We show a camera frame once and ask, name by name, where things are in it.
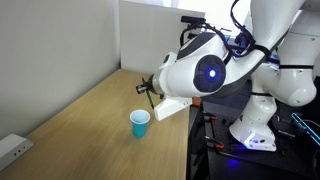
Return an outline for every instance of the power outlet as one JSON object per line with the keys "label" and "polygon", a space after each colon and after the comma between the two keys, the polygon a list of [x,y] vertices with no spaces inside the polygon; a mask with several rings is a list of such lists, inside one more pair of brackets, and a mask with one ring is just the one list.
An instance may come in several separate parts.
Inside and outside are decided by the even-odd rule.
{"label": "power outlet", "polygon": [[0,171],[20,157],[33,143],[23,137],[10,134],[0,141]]}

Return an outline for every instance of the blue light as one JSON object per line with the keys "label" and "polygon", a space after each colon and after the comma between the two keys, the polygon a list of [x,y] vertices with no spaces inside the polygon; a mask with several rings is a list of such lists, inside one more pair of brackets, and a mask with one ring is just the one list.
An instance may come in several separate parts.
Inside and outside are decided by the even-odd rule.
{"label": "blue light", "polygon": [[209,75],[210,75],[210,77],[216,76],[216,71],[211,70],[211,71],[209,72]]}

